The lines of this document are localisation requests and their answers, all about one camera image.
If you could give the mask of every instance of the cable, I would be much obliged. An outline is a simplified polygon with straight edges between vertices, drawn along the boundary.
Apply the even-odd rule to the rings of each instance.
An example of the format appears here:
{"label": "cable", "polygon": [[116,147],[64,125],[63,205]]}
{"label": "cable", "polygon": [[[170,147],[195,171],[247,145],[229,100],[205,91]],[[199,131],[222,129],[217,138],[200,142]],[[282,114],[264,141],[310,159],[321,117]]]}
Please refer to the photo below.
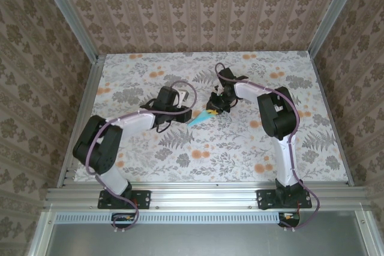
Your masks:
{"label": "cable", "polygon": [[285,226],[287,226],[288,228],[290,228],[291,230],[294,230],[294,229],[299,229],[299,228],[302,228],[306,225],[308,225],[308,223],[317,215],[319,209],[320,209],[320,200],[319,198],[317,197],[317,195],[312,192],[308,187],[306,187],[299,179],[298,175],[296,174],[296,171],[295,171],[295,162],[293,161],[293,149],[292,149],[292,144],[291,144],[291,140],[292,140],[292,137],[296,134],[296,132],[298,131],[298,128],[299,128],[299,124],[300,124],[300,117],[299,117],[299,113],[294,105],[294,103],[292,103],[292,101],[286,97],[284,94],[282,94],[281,92],[279,91],[276,91],[274,89],[271,89],[271,88],[267,88],[265,86],[262,86],[260,84],[256,84],[256,83],[253,83],[253,82],[250,82],[250,81],[247,81],[247,80],[234,80],[234,79],[229,79],[229,78],[226,78],[224,76],[221,76],[218,71],[217,71],[217,67],[221,65],[224,69],[225,69],[225,66],[224,64],[222,64],[221,62],[219,62],[218,64],[216,64],[215,66],[215,73],[217,75],[217,77],[225,80],[225,81],[231,81],[231,82],[240,82],[240,83],[248,83],[250,85],[253,85],[257,88],[260,88],[260,89],[263,89],[265,91],[269,91],[269,92],[272,92],[274,94],[277,94],[279,95],[280,97],[282,97],[282,99],[284,99],[285,101],[288,102],[288,104],[292,107],[293,109],[293,112],[296,116],[296,127],[295,129],[292,131],[292,133],[290,134],[289,138],[288,138],[288,147],[289,147],[289,156],[290,156],[290,163],[291,163],[291,167],[292,167],[292,174],[293,176],[295,177],[295,179],[298,181],[298,183],[305,189],[307,190],[317,201],[317,205],[316,205],[316,209],[315,211],[312,213],[312,215],[303,223],[303,224],[300,224],[296,227],[292,227],[290,226],[289,224],[283,222],[283,221],[280,221],[282,224],[284,224]]}
{"label": "cable", "polygon": [[[186,81],[183,81],[183,80],[178,80],[178,81],[173,82],[173,83],[171,84],[170,87],[172,88],[172,87],[173,87],[175,84],[177,84],[177,83],[183,83],[183,84],[185,84],[185,85],[188,85],[190,88],[192,88],[193,93],[194,93],[194,100],[193,100],[192,105],[191,105],[189,108],[187,108],[187,109],[185,109],[185,110],[183,110],[183,111],[179,111],[179,112],[142,110],[142,111],[132,112],[132,113],[123,115],[123,116],[118,117],[118,118],[114,118],[114,119],[112,119],[112,120],[106,122],[106,123],[100,128],[100,130],[96,133],[95,138],[93,139],[91,145],[89,146],[89,150],[88,150],[88,153],[87,153],[87,155],[86,155],[86,159],[85,159],[85,170],[88,172],[88,174],[90,174],[90,175],[96,175],[96,172],[92,172],[92,171],[90,171],[90,169],[89,169],[89,161],[90,161],[90,159],[91,159],[91,154],[92,154],[92,151],[94,150],[94,147],[95,147],[95,145],[96,145],[96,142],[97,142],[98,138],[100,137],[100,135],[103,133],[103,131],[104,131],[109,125],[111,125],[111,124],[113,124],[113,123],[115,123],[115,122],[119,122],[120,120],[129,118],[130,116],[137,115],[137,114],[148,114],[148,113],[149,113],[149,114],[163,114],[163,115],[180,115],[180,114],[184,114],[184,113],[190,111],[190,110],[195,106],[195,104],[196,104],[196,102],[197,102],[197,91],[196,91],[195,87],[193,87],[190,83],[188,83],[188,82],[186,82]],[[131,227],[132,227],[132,226],[139,220],[139,209],[137,208],[137,206],[136,206],[131,200],[129,200],[129,199],[125,198],[125,197],[121,197],[120,195],[115,194],[112,190],[110,190],[110,189],[107,187],[107,185],[100,179],[100,177],[98,177],[98,175],[96,175],[95,178],[96,178],[97,182],[99,182],[99,183],[104,187],[104,189],[105,189],[106,191],[108,191],[112,196],[114,196],[114,197],[117,198],[117,199],[120,199],[120,200],[122,200],[122,201],[127,202],[129,205],[131,205],[131,206],[134,208],[134,210],[136,211],[136,215],[135,215],[135,219],[133,220],[132,224],[131,224],[130,226],[128,226],[128,228],[127,228],[127,229],[130,229],[130,228],[131,228]],[[116,222],[116,220],[114,219],[112,225],[113,225],[113,227],[114,227],[115,229],[118,229],[118,228],[116,227],[116,225],[115,225],[115,222]]]}

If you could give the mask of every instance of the floral table surface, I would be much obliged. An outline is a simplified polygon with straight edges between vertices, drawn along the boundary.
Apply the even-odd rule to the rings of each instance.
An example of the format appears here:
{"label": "floral table surface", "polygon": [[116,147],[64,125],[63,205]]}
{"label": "floral table surface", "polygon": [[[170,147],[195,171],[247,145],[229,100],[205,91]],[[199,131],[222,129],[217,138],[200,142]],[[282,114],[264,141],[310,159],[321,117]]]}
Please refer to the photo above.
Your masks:
{"label": "floral table surface", "polygon": [[[163,85],[190,82],[198,92],[195,118],[219,84],[217,62],[234,75],[289,89],[301,116],[296,135],[299,175],[306,181],[347,180],[340,150],[307,52],[207,52],[107,55],[92,114],[114,118],[139,109]],[[193,93],[187,104],[192,102]],[[198,125],[173,122],[121,143],[116,159],[137,182],[249,182],[275,179],[275,155],[256,104],[240,101],[230,114]],[[76,181],[93,180],[79,164]]]}

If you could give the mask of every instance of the teal object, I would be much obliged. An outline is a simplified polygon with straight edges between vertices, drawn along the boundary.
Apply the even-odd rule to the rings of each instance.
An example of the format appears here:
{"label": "teal object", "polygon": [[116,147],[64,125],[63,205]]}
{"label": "teal object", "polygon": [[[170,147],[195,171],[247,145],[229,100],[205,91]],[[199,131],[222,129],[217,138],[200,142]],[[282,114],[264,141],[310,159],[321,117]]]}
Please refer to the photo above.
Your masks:
{"label": "teal object", "polygon": [[190,122],[187,126],[188,127],[191,127],[193,125],[197,125],[211,117],[214,117],[215,115],[214,114],[210,114],[208,113],[208,111],[204,110],[203,112],[201,112],[198,117],[196,117],[192,122]]}

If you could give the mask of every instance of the wall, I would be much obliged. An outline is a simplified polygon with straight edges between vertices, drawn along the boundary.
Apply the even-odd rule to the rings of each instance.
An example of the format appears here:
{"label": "wall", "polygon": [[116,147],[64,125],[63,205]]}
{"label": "wall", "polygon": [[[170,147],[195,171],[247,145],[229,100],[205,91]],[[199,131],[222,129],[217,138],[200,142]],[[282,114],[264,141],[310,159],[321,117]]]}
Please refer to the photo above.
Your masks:
{"label": "wall", "polygon": [[305,50],[331,0],[70,0],[99,53]]}
{"label": "wall", "polygon": [[53,0],[0,0],[0,255],[23,255],[34,235],[88,73]]}
{"label": "wall", "polygon": [[384,0],[348,0],[315,62],[352,176],[384,229]]}

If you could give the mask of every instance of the vented metal strip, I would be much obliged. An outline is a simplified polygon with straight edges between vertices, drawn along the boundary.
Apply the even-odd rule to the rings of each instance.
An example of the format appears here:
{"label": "vented metal strip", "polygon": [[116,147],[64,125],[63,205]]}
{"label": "vented metal strip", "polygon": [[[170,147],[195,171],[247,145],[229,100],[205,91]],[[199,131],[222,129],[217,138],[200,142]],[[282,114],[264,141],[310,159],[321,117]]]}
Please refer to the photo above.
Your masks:
{"label": "vented metal strip", "polygon": [[[110,224],[112,212],[59,212],[55,224]],[[276,224],[278,212],[141,212],[139,224]]]}

